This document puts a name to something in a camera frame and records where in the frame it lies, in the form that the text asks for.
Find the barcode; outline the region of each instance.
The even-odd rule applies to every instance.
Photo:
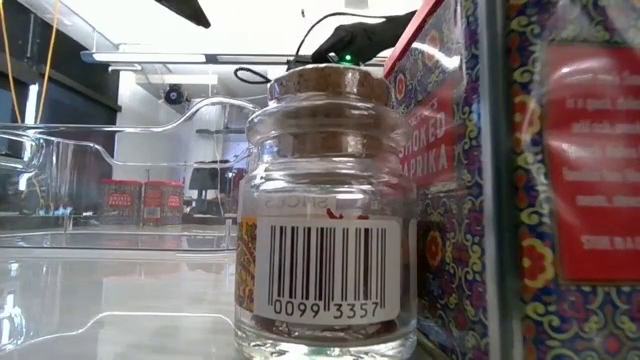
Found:
[[[159,208],[144,208],[144,217],[146,219],[159,219],[160,218],[160,209]]]
[[[257,235],[257,315],[322,325],[398,315],[398,221],[259,218]]]

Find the black glove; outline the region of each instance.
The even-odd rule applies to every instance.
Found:
[[[314,63],[331,62],[330,54],[336,54],[339,60],[351,56],[351,62],[364,64],[381,52],[396,45],[415,11],[390,16],[377,23],[354,23],[338,26],[329,38],[311,55]]]

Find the colorful patterned packaging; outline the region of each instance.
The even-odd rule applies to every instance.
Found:
[[[182,224],[184,186],[168,181],[144,183],[144,225]]]
[[[142,183],[139,181],[103,179],[102,225],[138,225],[140,221],[140,196]]]
[[[435,358],[640,358],[638,19],[427,0],[394,50]]]

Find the cork lid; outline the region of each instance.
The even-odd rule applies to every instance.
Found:
[[[383,106],[391,100],[386,80],[354,66],[309,65],[289,71],[269,84],[269,101],[301,93],[357,96]]]

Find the black cable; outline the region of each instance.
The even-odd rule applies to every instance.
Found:
[[[260,78],[261,80],[247,80],[239,75],[241,72],[249,73],[251,75],[254,75]],[[256,70],[253,70],[251,68],[244,67],[244,66],[237,67],[235,70],[233,70],[233,76],[235,76],[236,79],[242,81],[243,83],[249,84],[249,85],[264,85],[271,82],[271,79],[269,79],[269,77],[267,77],[266,75],[261,74]]]
[[[353,17],[360,17],[360,18],[365,18],[365,19],[382,19],[382,20],[387,20],[387,19],[390,18],[390,16],[362,15],[362,14],[356,14],[356,13],[350,13],[350,12],[342,12],[342,11],[327,14],[327,15],[321,17],[320,19],[318,19],[315,23],[313,23],[313,25],[311,25],[309,30],[307,30],[307,32],[304,34],[304,37],[302,37],[302,40],[300,41],[300,44],[298,45],[298,48],[296,49],[296,53],[293,56],[293,60],[294,61],[298,57],[298,55],[300,54],[300,50],[302,49],[302,45],[304,45],[304,42],[305,42],[305,40],[307,40],[307,37],[309,36],[309,34],[311,34],[311,31],[316,26],[318,26],[318,24],[320,24],[321,22],[325,21],[326,19],[328,19],[330,17],[334,17],[334,16],[353,16]],[[245,79],[245,78],[243,78],[242,76],[239,75],[240,72],[247,72],[249,74],[252,74],[254,76],[259,77],[261,80],[247,80],[247,79]],[[235,70],[233,70],[233,76],[235,76],[236,79],[240,80],[241,82],[243,82],[245,84],[250,84],[250,85],[264,85],[264,84],[269,84],[271,82],[271,79],[269,79],[264,74],[261,74],[261,73],[257,72],[256,70],[253,70],[251,68],[244,67],[244,66],[240,66],[240,67],[236,68]]]

